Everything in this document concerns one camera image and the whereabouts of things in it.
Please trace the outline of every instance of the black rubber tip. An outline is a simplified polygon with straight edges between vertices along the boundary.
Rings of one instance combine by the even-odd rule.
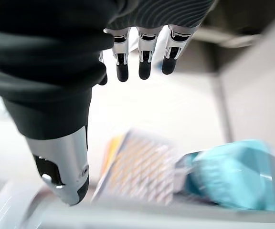
[[[117,77],[120,82],[126,82],[129,76],[128,65],[120,63],[116,66]]]
[[[139,63],[138,74],[142,80],[148,79],[150,77],[150,72],[151,63],[148,63],[147,61]]]
[[[89,180],[90,180],[90,175],[88,175],[87,180],[81,186],[81,188],[78,189],[77,194],[79,196],[79,202],[77,204],[79,204],[84,199],[86,193],[88,192],[88,189],[89,189]]]
[[[107,74],[105,74],[105,76],[102,79],[102,81],[99,82],[98,84],[103,86],[103,85],[106,85],[107,82],[108,82],[108,77],[107,77]]]
[[[165,75],[171,74],[175,70],[176,63],[177,63],[177,60],[175,60],[173,58],[167,59],[164,56],[164,60],[163,60],[163,64],[162,64],[162,72]]]

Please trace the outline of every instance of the white wall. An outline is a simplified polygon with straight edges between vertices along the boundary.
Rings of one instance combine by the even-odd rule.
[[[224,142],[213,93],[213,73],[200,43],[193,42],[165,76],[153,66],[149,80],[138,77],[138,54],[129,56],[129,80],[116,79],[111,51],[105,52],[108,84],[96,86],[89,115],[91,182],[100,178],[107,142],[131,127],[172,139],[181,154]],[[41,183],[28,147],[10,119],[0,118],[0,176]]]
[[[275,146],[275,23],[221,81],[234,140],[258,138]]]

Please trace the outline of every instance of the robot finger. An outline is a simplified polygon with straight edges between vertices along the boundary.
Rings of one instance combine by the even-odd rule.
[[[185,50],[196,30],[196,27],[169,26],[169,35],[166,41],[165,56],[162,64],[162,72],[165,75],[169,75],[175,70],[177,59]]]
[[[99,54],[98,60],[101,63],[104,63],[104,53],[102,51]],[[106,85],[107,82],[108,82],[108,77],[107,77],[107,73],[105,73],[103,79],[98,84],[103,86],[103,85]]]
[[[142,80],[150,76],[151,60],[155,51],[159,33],[163,27],[146,29],[138,27],[138,52],[139,52],[139,69],[138,74]]]
[[[130,28],[122,30],[106,29],[107,33],[114,36],[114,46],[112,48],[116,60],[117,77],[119,81],[126,82],[128,79],[128,37]]]

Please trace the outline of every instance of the robotic hand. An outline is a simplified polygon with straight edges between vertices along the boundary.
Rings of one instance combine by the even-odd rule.
[[[75,205],[88,190],[92,87],[107,82],[100,52],[113,47],[125,82],[128,33],[137,26],[139,76],[147,79],[158,34],[169,25],[162,71],[170,74],[212,2],[0,0],[0,96],[40,176],[63,202]]]

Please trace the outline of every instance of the blue object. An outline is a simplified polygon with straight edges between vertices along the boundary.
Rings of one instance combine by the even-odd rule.
[[[269,149],[258,140],[214,147],[193,159],[193,180],[211,201],[228,208],[275,211]]]

